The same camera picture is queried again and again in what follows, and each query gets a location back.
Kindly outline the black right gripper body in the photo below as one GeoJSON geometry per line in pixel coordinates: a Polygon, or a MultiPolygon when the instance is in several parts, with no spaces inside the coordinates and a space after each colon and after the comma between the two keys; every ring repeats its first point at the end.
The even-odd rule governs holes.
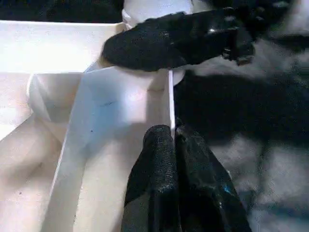
{"type": "Polygon", "coordinates": [[[251,62],[255,50],[253,43],[267,30],[284,18],[293,5],[292,0],[214,0],[212,5],[223,8],[236,18],[239,24],[237,36],[229,52],[224,56],[237,65],[251,62]]]}

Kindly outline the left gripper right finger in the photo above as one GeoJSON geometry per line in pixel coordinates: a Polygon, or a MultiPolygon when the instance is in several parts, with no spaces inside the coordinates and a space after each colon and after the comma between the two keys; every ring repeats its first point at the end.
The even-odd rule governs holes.
{"type": "Polygon", "coordinates": [[[184,232],[250,232],[230,175],[188,126],[175,131],[181,227],[184,232]]]}

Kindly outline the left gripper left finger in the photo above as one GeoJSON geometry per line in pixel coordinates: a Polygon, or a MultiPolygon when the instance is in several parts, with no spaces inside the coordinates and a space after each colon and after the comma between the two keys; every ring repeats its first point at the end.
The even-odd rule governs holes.
{"type": "Polygon", "coordinates": [[[167,125],[152,126],[144,135],[126,186],[121,231],[180,231],[176,155],[167,125]]]}

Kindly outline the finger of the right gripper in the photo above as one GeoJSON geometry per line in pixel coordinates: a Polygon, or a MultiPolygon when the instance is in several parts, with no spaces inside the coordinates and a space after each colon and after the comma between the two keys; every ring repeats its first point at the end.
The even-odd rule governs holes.
{"type": "Polygon", "coordinates": [[[183,12],[149,18],[109,38],[109,63],[147,72],[197,65],[230,48],[239,25],[226,11],[183,12]]]}

